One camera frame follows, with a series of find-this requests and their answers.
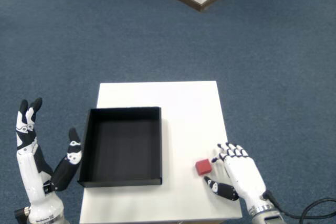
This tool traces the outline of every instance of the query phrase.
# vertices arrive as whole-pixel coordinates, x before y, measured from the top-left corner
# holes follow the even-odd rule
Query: robotic wrist
[[[252,224],[286,224],[278,210],[263,211],[256,214]]]
[[[252,206],[249,210],[248,213],[251,216],[255,216],[261,212],[265,211],[270,211],[274,209],[274,205],[272,203],[265,203],[264,205],[259,205],[259,206]]]

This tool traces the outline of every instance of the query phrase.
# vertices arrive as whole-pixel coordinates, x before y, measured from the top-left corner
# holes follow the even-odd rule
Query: robotic arm
[[[67,155],[53,172],[37,144],[34,129],[36,113],[42,99],[36,99],[29,107],[23,100],[16,122],[17,161],[30,207],[15,211],[18,223],[66,224],[64,206],[55,191],[65,190],[75,175],[81,160],[81,145],[75,129],[70,129],[70,145]]]
[[[230,200],[239,197],[245,200],[248,213],[252,216],[253,224],[286,224],[280,212],[274,205],[264,198],[265,183],[260,172],[251,157],[239,145],[226,143],[218,144],[221,153],[212,159],[212,162],[221,160],[231,179],[232,185],[226,185],[204,177],[212,191],[219,196]]]

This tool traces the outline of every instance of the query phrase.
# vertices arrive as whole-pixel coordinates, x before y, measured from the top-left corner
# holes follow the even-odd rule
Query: red block
[[[196,170],[198,174],[201,176],[203,174],[211,172],[211,164],[208,159],[204,159],[196,162]]]

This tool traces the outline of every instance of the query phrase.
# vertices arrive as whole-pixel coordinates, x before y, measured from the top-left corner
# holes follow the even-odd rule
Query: robotic finger
[[[51,191],[63,191],[74,177],[82,158],[81,145],[75,128],[69,131],[70,144],[67,155],[59,162],[50,183]]]

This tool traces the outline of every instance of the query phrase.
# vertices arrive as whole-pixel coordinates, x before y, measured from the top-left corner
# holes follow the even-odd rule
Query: black box
[[[162,184],[161,108],[91,109],[78,183]]]

